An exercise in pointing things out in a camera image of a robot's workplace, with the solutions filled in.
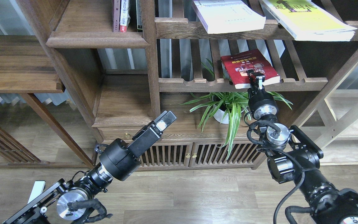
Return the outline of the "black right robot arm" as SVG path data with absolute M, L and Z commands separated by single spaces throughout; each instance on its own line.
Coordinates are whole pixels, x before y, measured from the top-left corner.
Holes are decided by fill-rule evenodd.
M 358 193 L 338 190 L 319 170 L 322 150 L 297 126 L 279 123 L 277 104 L 263 86 L 265 76 L 250 70 L 249 108 L 255 122 L 249 125 L 248 139 L 267 156 L 272 178 L 281 183 L 294 181 L 295 187 L 277 205 L 273 223 L 283 203 L 300 190 L 308 207 L 289 206 L 285 216 L 295 224 L 293 213 L 307 213 L 317 224 L 358 224 Z

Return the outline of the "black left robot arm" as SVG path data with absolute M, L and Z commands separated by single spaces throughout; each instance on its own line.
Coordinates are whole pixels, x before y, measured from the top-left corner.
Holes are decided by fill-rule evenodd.
M 126 180 L 141 165 L 140 156 L 157 142 L 163 131 L 174 121 L 171 111 L 164 111 L 154 121 L 144 126 L 127 144 L 115 139 L 105 145 L 100 153 L 100 162 L 84 177 L 73 182 L 63 179 L 56 182 L 16 214 L 5 221 L 6 224 L 48 224 L 47 207 L 57 201 L 57 213 L 74 224 L 92 223 L 111 218 L 106 208 L 95 196 L 103 191 L 113 179 Z

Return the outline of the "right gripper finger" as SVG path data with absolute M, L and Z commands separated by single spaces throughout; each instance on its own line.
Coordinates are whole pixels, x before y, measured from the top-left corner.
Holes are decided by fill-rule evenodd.
M 265 75 L 254 70 L 248 70 L 250 79 L 250 89 L 252 91 L 264 91 L 263 82 L 265 81 Z

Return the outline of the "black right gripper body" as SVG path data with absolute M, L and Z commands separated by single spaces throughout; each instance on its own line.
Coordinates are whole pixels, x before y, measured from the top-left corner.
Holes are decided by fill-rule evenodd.
M 278 107 L 273 96 L 258 85 L 253 84 L 248 89 L 250 111 L 256 120 L 277 120 Z

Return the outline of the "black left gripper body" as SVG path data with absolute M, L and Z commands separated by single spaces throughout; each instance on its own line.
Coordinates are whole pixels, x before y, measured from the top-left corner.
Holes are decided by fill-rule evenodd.
M 163 132 L 154 121 L 144 126 L 134 137 L 131 144 L 115 139 L 99 157 L 101 164 L 117 180 L 126 180 L 140 165 L 139 157 L 144 154 Z

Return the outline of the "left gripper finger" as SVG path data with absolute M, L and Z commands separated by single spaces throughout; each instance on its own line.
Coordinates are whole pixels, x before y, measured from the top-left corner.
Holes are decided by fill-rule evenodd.
M 170 126 L 177 117 L 173 114 L 172 111 L 163 111 L 155 120 L 155 125 L 159 131 L 164 131 L 168 126 Z

